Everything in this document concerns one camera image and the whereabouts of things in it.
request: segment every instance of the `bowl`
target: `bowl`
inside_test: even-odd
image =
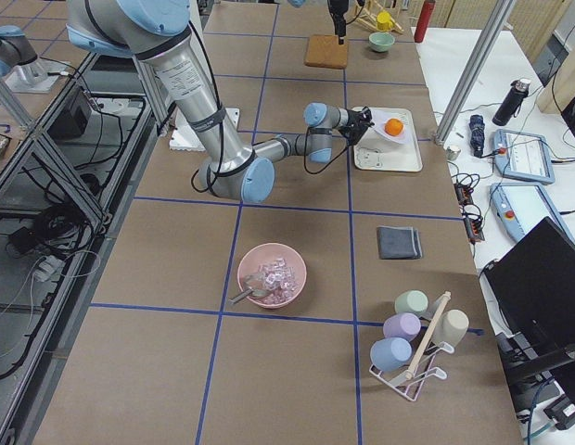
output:
[[[395,38],[388,32],[373,32],[368,37],[370,48],[377,53],[384,53],[394,45]]]
[[[266,304],[260,300],[248,298],[257,306],[261,306],[265,309],[283,308],[298,297],[306,284],[306,264],[304,263],[304,259],[290,246],[279,243],[266,243],[249,250],[238,264],[238,286],[240,287],[240,290],[244,290],[242,281],[245,276],[259,271],[259,266],[270,264],[278,258],[283,258],[286,261],[286,266],[293,269],[297,286],[294,289],[291,298],[277,304]]]

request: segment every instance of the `white desk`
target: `white desk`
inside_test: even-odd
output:
[[[453,95],[454,88],[465,68],[466,62],[479,37],[479,30],[451,30],[451,29],[428,29],[426,38],[422,44],[417,45],[422,70],[426,77],[429,88],[429,96],[435,111],[443,112]],[[537,74],[533,70],[527,58],[522,53],[517,41],[511,32],[502,32],[494,45],[478,81],[474,85],[471,94],[463,106],[463,109],[475,108],[482,104],[502,102],[510,89],[510,83],[515,79],[526,77],[532,79],[530,91],[534,92],[541,86]],[[562,141],[562,135],[568,129],[559,114],[542,114],[534,106],[537,95],[526,99],[522,110],[517,118],[512,118],[504,127],[507,130],[522,130],[525,133],[543,134],[559,157],[575,157],[575,149],[570,148]],[[480,114],[485,122],[486,146],[484,153],[492,149],[492,133],[499,127],[492,123],[493,114],[498,106],[479,108],[461,114],[447,139],[444,146],[456,145],[461,147],[461,155],[456,160],[460,172],[478,173],[481,176],[489,176],[492,173],[492,159],[477,159],[471,155],[469,146],[470,131],[468,129],[469,117],[472,114]],[[441,114],[436,113],[439,121]],[[565,139],[575,146],[573,135],[568,132]],[[545,189],[560,211],[575,209],[575,163],[557,165],[554,164],[556,181]],[[502,180],[498,171],[493,176],[482,179],[473,194],[473,200],[485,213],[489,204],[489,185],[497,184]],[[575,238],[575,213],[564,216],[569,230]],[[490,260],[502,258],[504,254],[514,246],[514,242],[505,232],[504,227],[495,216],[495,211],[487,213],[484,227],[485,242],[476,246],[475,264],[478,269]],[[492,324],[497,332],[503,328],[496,322],[495,298],[487,283],[482,280],[481,286],[490,309]],[[533,429],[536,431],[547,422],[547,417],[541,409],[535,411],[533,416]],[[575,426],[568,431],[557,431],[552,428],[543,435],[535,438],[537,444],[566,444],[575,445]]]

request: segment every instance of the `gray cloth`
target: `gray cloth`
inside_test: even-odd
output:
[[[379,226],[377,235],[381,260],[416,260],[422,257],[419,232],[414,227]]]

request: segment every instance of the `blue joint cap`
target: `blue joint cap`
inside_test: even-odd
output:
[[[117,0],[136,25],[156,35],[173,36],[184,31],[190,19],[189,0]]]
[[[11,67],[0,59],[0,76],[4,77],[11,71]]]
[[[325,104],[312,102],[308,104],[304,110],[304,121],[309,127],[315,127],[323,121],[328,112],[328,107]]]
[[[240,190],[242,200],[251,204],[263,202],[271,194],[274,182],[273,162],[267,158],[256,158],[244,174]]]
[[[333,150],[331,148],[321,148],[320,150],[316,150],[315,152],[308,155],[308,159],[311,162],[326,164],[331,160],[332,151]]]
[[[0,37],[22,37],[24,35],[24,31],[16,25],[0,26]]]
[[[133,56],[133,53],[129,48],[116,46],[110,42],[98,40],[93,35],[80,32],[75,28],[72,28],[70,25],[67,25],[67,33],[69,34],[69,40],[72,44],[89,51],[90,53],[98,53],[104,56],[119,58],[130,58]]]

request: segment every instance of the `pink bowl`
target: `pink bowl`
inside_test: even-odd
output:
[[[286,265],[294,270],[298,286],[294,290],[294,296],[283,303],[264,304],[256,299],[248,297],[248,299],[254,304],[265,309],[283,308],[296,299],[300,294],[304,288],[304,284],[306,283],[306,264],[304,263],[302,256],[296,250],[284,244],[267,243],[261,244],[256,248],[252,248],[244,258],[242,258],[240,264],[238,264],[238,286],[240,287],[240,290],[244,290],[242,281],[245,276],[257,272],[259,270],[259,266],[272,263],[277,258],[285,259]]]

